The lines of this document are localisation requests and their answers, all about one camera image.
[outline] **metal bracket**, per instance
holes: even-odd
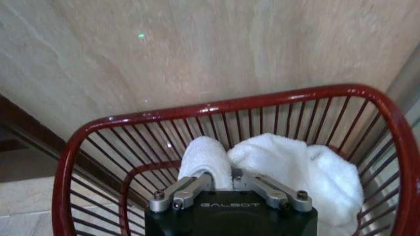
[[[164,191],[158,190],[154,193],[154,197],[149,200],[149,208],[153,212],[165,211],[172,203],[173,194],[178,189],[185,188],[196,178],[184,177],[173,185],[170,185]]]
[[[274,209],[281,209],[290,204],[297,211],[308,212],[312,210],[312,198],[308,193],[302,190],[296,192],[270,177],[238,173],[233,178],[233,189],[254,191]]]
[[[212,189],[212,178],[209,174],[202,174],[185,189],[177,191],[173,195],[172,208],[181,210],[193,205],[196,196],[201,191]]]

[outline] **logo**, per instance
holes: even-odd
[[[260,203],[201,203],[200,207],[257,207]]]

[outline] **red wire basket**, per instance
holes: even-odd
[[[420,234],[420,155],[404,116],[376,89],[333,85],[97,119],[72,135],[52,197],[54,235],[144,235],[142,209],[176,182],[198,136],[229,149],[274,133],[328,145],[358,169],[358,235]],[[109,179],[74,165],[82,153]]]

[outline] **red metal rod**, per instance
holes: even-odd
[[[164,133],[164,136],[165,136],[165,138],[166,138],[166,140],[168,140],[168,142],[169,142],[169,144],[170,144],[170,147],[172,147],[172,149],[173,149],[173,151],[174,151],[174,153],[176,153],[177,158],[178,158],[178,159],[182,159],[182,157],[180,156],[180,154],[178,154],[178,152],[177,152],[176,145],[174,145],[174,143],[173,143],[173,141],[172,141],[172,139],[170,139],[168,133],[166,133],[166,130],[165,130],[162,124],[161,124],[158,121],[157,121],[157,126],[158,126],[160,130],[161,130],[162,133]]]
[[[262,107],[260,107],[260,134],[262,134],[262,120],[264,120]]]
[[[305,105],[305,102],[302,102],[301,106],[300,106],[300,113],[298,113],[298,119],[297,119],[297,125],[296,125],[294,139],[297,139],[297,136],[298,136],[300,123],[301,123],[301,117],[302,117],[302,112],[304,112],[304,105]]]
[[[312,109],[310,120],[309,120],[309,123],[308,123],[306,132],[305,132],[305,134],[304,134],[304,141],[305,141],[305,142],[308,142],[309,132],[310,132],[310,128],[312,128],[312,122],[313,122],[313,118],[314,118],[314,114],[316,114],[318,102],[320,102],[320,100],[316,99],[314,105],[313,105],[313,109]]]
[[[277,134],[277,124],[278,124],[278,105],[276,105],[276,116],[274,116],[274,131],[273,133]]]
[[[372,142],[372,145],[369,146],[369,148],[368,148],[366,151],[364,152],[364,155],[361,155],[361,157],[368,156],[368,155],[372,153],[373,148],[376,147],[376,145],[378,144],[378,142],[381,141],[381,138],[384,137],[384,135],[385,135],[385,133],[386,133],[386,130],[388,130],[388,127],[385,126],[385,127],[382,128],[382,130],[381,130],[378,136],[374,138],[374,141]],[[361,163],[362,163],[364,160],[365,160],[364,158],[358,158],[357,163],[356,163],[356,167],[357,167],[357,168],[360,167],[360,165],[361,165]]]
[[[101,232],[104,232],[104,233],[108,233],[108,234],[110,234],[110,235],[120,236],[120,234],[118,234],[117,232],[114,232],[114,231],[112,231],[112,230],[108,230],[108,229],[105,229],[104,227],[101,227],[101,226],[98,226],[98,225],[94,225],[94,224],[92,224],[92,223],[89,223],[89,222],[86,222],[86,221],[84,221],[84,220],[81,220],[81,219],[78,219],[78,218],[74,218],[74,217],[73,217],[73,222],[74,222],[74,223],[78,223],[78,224],[81,224],[81,225],[85,225],[85,226],[88,226],[88,227],[90,227],[90,228],[93,228],[93,229],[96,229],[96,230],[98,230],[98,231],[101,231]]]
[[[352,159],[352,157],[354,155],[354,152],[356,152],[357,148],[360,147],[360,144],[364,142],[364,140],[366,138],[366,135],[368,135],[369,131],[372,130],[372,128],[373,128],[378,118],[380,118],[380,113],[376,114],[376,116],[374,116],[374,118],[373,118],[373,120],[372,120],[372,122],[370,122],[370,124],[369,124],[369,126],[368,126],[368,128],[365,130],[365,132],[362,133],[362,135],[361,135],[361,137],[358,139],[358,142],[354,145],[353,151],[350,152],[350,154],[348,156],[348,161],[350,161],[350,159]]]
[[[145,162],[142,161],[141,157],[137,155],[137,153],[134,152],[134,150],[132,149],[132,147],[128,145],[126,141],[122,139],[122,137],[120,136],[120,134],[114,131],[114,129],[110,127],[109,128],[112,133],[114,134],[114,136],[117,137],[117,139],[121,141],[121,143],[125,145],[125,147],[128,148],[128,150],[130,151],[130,153],[134,155],[134,157],[137,158],[137,160],[141,162],[142,165],[145,165]],[[158,181],[161,182],[161,184],[164,185],[162,181],[160,180],[158,176],[152,173],[153,176],[158,179]],[[148,177],[145,175],[141,175],[141,177],[148,181],[149,185],[153,186],[154,189],[158,189],[158,187],[156,186],[156,184],[148,179]]]
[[[353,120],[353,122],[352,122],[352,124],[350,124],[350,126],[349,126],[348,132],[346,132],[346,134],[345,134],[345,136],[344,136],[344,139],[342,139],[342,142],[341,142],[341,144],[340,144],[340,146],[338,146],[337,152],[340,152],[341,149],[342,149],[342,147],[344,147],[344,144],[345,144],[345,142],[346,142],[346,139],[348,139],[348,137],[349,137],[349,134],[352,133],[353,128],[354,128],[354,126],[356,126],[356,123],[357,123],[357,121],[358,121],[358,118],[360,118],[360,116],[361,116],[361,114],[362,114],[362,111],[365,110],[366,104],[368,104],[368,100],[365,100],[364,103],[362,103],[362,105],[361,105],[361,108],[360,108],[360,110],[358,110],[358,112],[357,112],[356,118],[354,118],[354,120]]]
[[[253,137],[253,130],[252,130],[252,110],[248,109],[248,125],[249,125],[249,138]]]
[[[374,192],[365,197],[365,200],[362,203],[365,203],[368,200],[372,199],[372,197],[400,177],[400,172],[397,171],[388,179],[386,181],[381,184],[381,186],[374,190]]]
[[[365,172],[368,171],[368,169],[370,168],[370,166],[377,162],[377,160],[381,158],[381,155],[384,154],[384,152],[388,150],[389,146],[392,144],[392,139],[389,139],[389,141],[385,143],[385,145],[380,148],[378,152],[376,153],[374,157],[370,159],[369,163],[366,164],[366,166],[364,167],[362,171],[360,172],[358,176],[362,176],[365,174]]]
[[[292,110],[293,110],[293,103],[289,104],[289,113],[288,113],[288,124],[286,124],[285,137],[289,137]]]
[[[106,199],[108,201],[110,201],[113,204],[120,205],[118,201],[112,199],[110,197],[108,197],[104,193],[101,193],[100,191],[97,191],[94,188],[92,188],[89,185],[86,185],[81,180],[76,179],[72,176],[72,181],[74,181],[78,185],[81,185],[85,189],[88,189],[89,191],[92,191],[94,194],[97,194],[98,196],[101,196],[104,199]],[[141,215],[138,215],[133,210],[128,209],[128,211],[134,214],[137,217],[140,217],[141,219],[144,219],[144,217]]]
[[[325,143],[326,146],[329,145],[330,139],[334,136],[336,128],[337,128],[337,126],[340,124],[340,121],[341,121],[341,118],[342,118],[342,114],[344,114],[344,111],[345,111],[345,108],[346,108],[346,105],[348,105],[349,98],[350,97],[346,96],[345,101],[344,101],[344,105],[342,105],[342,108],[341,108],[341,111],[340,111],[340,114],[338,114],[338,117],[336,118],[336,123],[334,123],[334,126],[333,126],[333,130],[332,130],[332,132],[329,134],[329,137],[328,137],[328,140],[326,140],[326,143]]]
[[[390,206],[388,210],[385,210],[380,215],[374,216],[370,220],[368,220],[364,224],[360,225],[358,230],[366,227],[369,224],[372,224],[374,221],[377,221],[381,217],[384,217],[386,214],[393,212],[396,210],[396,205]]]
[[[238,112],[234,112],[236,115],[236,123],[237,123],[237,134],[238,134],[238,142],[242,140],[242,131],[241,131],[241,120],[238,118]]]
[[[120,229],[121,229],[121,234],[122,236],[129,236],[129,224],[128,224],[128,213],[126,213],[126,197],[128,197],[128,190],[129,190],[129,184],[130,181],[133,180],[134,176],[145,171],[150,171],[154,169],[168,169],[168,168],[178,168],[180,167],[180,161],[166,161],[162,163],[158,163],[157,165],[146,165],[146,166],[138,166],[137,168],[132,169],[128,175],[124,178],[124,182],[121,185],[121,195],[120,195],[120,207],[118,207],[118,212],[120,212]],[[144,202],[140,204],[142,208],[146,208],[148,203]]]
[[[374,230],[372,230],[370,232],[368,232],[366,234],[364,234],[364,236],[373,236],[377,235],[380,232],[388,230],[390,228],[390,224],[385,225],[384,227],[380,227]]]
[[[224,130],[225,130],[225,137],[228,139],[229,148],[232,148],[232,141],[230,141],[230,135],[229,135],[229,127],[228,122],[225,121],[225,113],[221,114],[222,117],[222,124],[224,124]]]
[[[180,139],[180,141],[181,141],[181,143],[182,143],[182,145],[184,145],[184,148],[186,148],[185,141],[184,141],[182,136],[181,136],[181,134],[180,134],[180,132],[178,132],[178,130],[177,130],[177,127],[176,127],[176,125],[174,125],[173,120],[170,120],[170,124],[172,124],[172,127],[173,127],[173,129],[174,129],[177,138]]]
[[[149,160],[149,163],[154,164],[154,161],[152,160],[149,154],[146,153],[146,151],[144,150],[144,148],[141,147],[140,143],[137,142],[137,140],[133,138],[132,134],[129,133],[129,131],[126,130],[125,126],[121,126],[121,129],[124,130],[125,134],[128,135],[129,139],[132,140],[132,142],[136,144],[137,148],[141,150],[142,154],[146,156],[146,159]],[[170,183],[170,180],[168,179],[168,177],[165,176],[164,172],[161,170],[158,170],[158,172],[161,173],[161,175],[164,176],[164,178],[166,179],[166,181]],[[154,173],[154,171],[150,172],[152,175],[157,178],[157,180],[160,181],[160,183],[164,185],[164,187],[168,187],[166,183],[161,180],[161,178],[158,177],[158,175]]]
[[[198,125],[198,129],[200,129],[200,132],[201,132],[201,136],[204,136],[204,130],[202,130],[202,127],[201,127],[201,123],[200,123],[198,117],[196,117],[196,123],[197,123],[197,125]]]
[[[92,132],[101,128],[121,125],[134,125],[157,120],[162,121],[208,114],[221,114],[237,110],[249,110],[264,106],[274,106],[337,96],[356,96],[369,99],[384,117],[398,153],[401,184],[400,202],[396,212],[398,221],[393,225],[392,234],[404,236],[420,233],[417,222],[420,195],[416,189],[416,184],[420,179],[420,154],[409,124],[404,119],[400,109],[380,91],[364,85],[346,84],[304,88],[281,93],[212,102],[210,104],[205,103],[186,107],[110,116],[86,123],[69,138],[58,161],[52,197],[52,225],[54,235],[72,236],[76,232],[69,201],[70,175],[81,142]]]
[[[209,115],[209,123],[210,123],[210,129],[212,129],[212,133],[213,133],[213,135],[214,135],[214,138],[216,138],[216,140],[218,140],[218,138],[217,138],[217,132],[216,132],[216,127],[214,127],[214,122],[213,122],[213,120],[212,120],[210,115]]]
[[[317,130],[316,130],[316,134],[314,134],[314,138],[313,138],[313,142],[312,142],[313,144],[314,144],[316,141],[317,141],[317,137],[318,137],[320,132],[321,132],[321,129],[322,129],[322,125],[324,125],[326,113],[328,113],[328,110],[329,110],[330,101],[332,101],[332,98],[328,98],[328,102],[326,102],[326,106],[325,106],[325,109],[324,109],[321,121],[320,121],[320,124],[318,124],[318,126],[317,126]]]
[[[170,160],[172,160],[172,159],[170,159],[170,156],[169,156],[166,150],[164,149],[164,146],[162,146],[161,143],[158,142],[158,139],[156,138],[156,135],[153,134],[153,132],[152,132],[152,130],[150,130],[148,124],[144,123],[142,125],[144,125],[144,127],[145,127],[146,132],[148,132],[149,135],[152,136],[152,139],[154,140],[154,143],[157,144],[160,150],[161,150],[162,153],[165,154],[165,156],[166,156],[166,158],[168,158],[168,161],[170,161]]]
[[[186,119],[185,119],[185,118],[182,119],[182,121],[184,121],[184,124],[185,124],[186,130],[188,130],[188,134],[189,134],[190,140],[193,140],[193,139],[194,139],[194,136],[192,135],[192,132],[190,132],[190,128],[189,128],[188,121],[186,121]]]
[[[373,178],[380,174],[380,172],[385,169],[385,167],[389,165],[389,163],[394,160],[397,157],[397,154],[393,153],[388,159],[384,161],[384,163],[380,165],[380,167],[374,170],[373,174],[369,176],[368,180],[361,184],[362,188],[369,184],[369,182],[373,180]]]
[[[376,207],[380,206],[380,204],[382,204],[385,201],[388,201],[397,193],[398,193],[400,189],[396,188],[393,189],[385,196],[384,198],[368,209],[365,209],[358,215],[357,217],[364,217]]]
[[[137,127],[136,127],[134,125],[132,125],[132,128],[133,128],[133,130],[134,130],[137,136],[138,136],[140,139],[142,140],[145,146],[146,146],[148,149],[152,151],[152,153],[153,153],[156,159],[157,159],[160,162],[162,162],[162,159],[161,159],[160,156],[157,155],[157,153],[156,153],[154,149],[152,148],[149,142],[145,140],[145,138],[144,138],[142,134],[140,133],[140,130],[137,129]],[[158,170],[158,172],[162,174],[162,177],[165,178],[165,180],[168,181],[168,183],[172,183],[172,180],[169,180],[169,178],[166,177],[166,174],[164,174],[164,171],[162,171],[162,170]]]
[[[116,149],[116,147],[113,146],[113,144],[108,141],[108,139],[105,138],[105,136],[96,131],[94,132],[96,135],[101,138],[101,140],[105,142],[105,144],[110,147],[110,149],[120,155],[121,159],[129,164],[130,167],[134,168],[134,165],[132,164],[132,162],[125,158],[125,156],[121,154],[121,152]]]

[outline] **dark wooden trim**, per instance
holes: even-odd
[[[2,95],[0,95],[0,125],[24,144],[37,148],[58,160],[66,142]],[[85,153],[76,154],[74,171],[112,194],[118,193],[122,182],[114,179]]]
[[[0,152],[13,151],[28,148],[21,142],[16,139],[2,140],[0,141]]]

